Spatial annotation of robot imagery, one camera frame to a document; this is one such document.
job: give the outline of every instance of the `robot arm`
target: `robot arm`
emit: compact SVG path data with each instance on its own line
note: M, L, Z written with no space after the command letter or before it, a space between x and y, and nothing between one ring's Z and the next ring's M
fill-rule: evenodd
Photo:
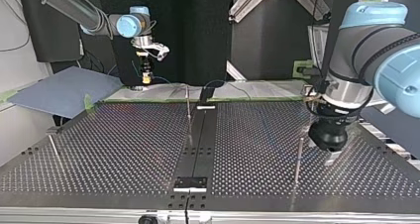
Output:
M158 61L162 61L169 53L169 48L154 43L152 27L155 22L151 21L147 7L131 7L130 14L109 15L96 8L87 0L41 0L43 4L49 4L60 13L80 24L83 32L89 35L107 35L132 38L132 45L138 49L137 55L142 63L143 82L150 83L152 76L150 52L156 51Z
M340 27L321 99L310 110L319 120L309 137L322 150L340 151L346 126L358 119L373 91L404 113L420 118L420 35L404 29L407 8L391 2L359 2Z

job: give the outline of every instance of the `mounting hole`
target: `mounting hole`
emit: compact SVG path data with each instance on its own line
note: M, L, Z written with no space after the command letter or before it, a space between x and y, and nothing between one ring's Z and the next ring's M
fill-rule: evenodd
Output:
M408 86L405 88L405 92L409 94L414 94L417 92L417 88L414 86Z
M359 13L364 13L364 12L367 10L367 7L368 7L368 6L361 6L361 7L359 7L359 8L357 9L357 11L358 11Z

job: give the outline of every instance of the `small screw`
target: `small screw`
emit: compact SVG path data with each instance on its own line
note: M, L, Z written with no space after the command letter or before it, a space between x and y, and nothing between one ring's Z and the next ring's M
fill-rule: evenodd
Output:
M417 88L413 86L408 86L405 88L405 92L413 94L417 92Z

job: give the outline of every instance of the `perforated metal table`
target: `perforated metal table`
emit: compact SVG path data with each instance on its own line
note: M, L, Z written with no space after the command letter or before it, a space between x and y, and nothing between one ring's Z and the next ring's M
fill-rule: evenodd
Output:
M325 167L327 154L308 146L305 129L314 118L302 102L191 107L191 124L184 103L101 104L80 115L54 138L59 157L45 138L0 168L0 223L7 208L53 207L394 213L420 222L420 171L361 126L350 129L343 155ZM207 192L174 192L180 176L207 177Z

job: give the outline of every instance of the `white wall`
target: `white wall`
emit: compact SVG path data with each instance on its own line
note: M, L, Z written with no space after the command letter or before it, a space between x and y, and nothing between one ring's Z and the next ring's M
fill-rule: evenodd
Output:
M19 5L14 0L8 2L24 18ZM0 0L0 51L18 47L27 36L27 26ZM37 62L31 42L16 51L0 52L0 94L47 76L48 65ZM49 114L0 104L0 166L39 141L51 126L53 118Z

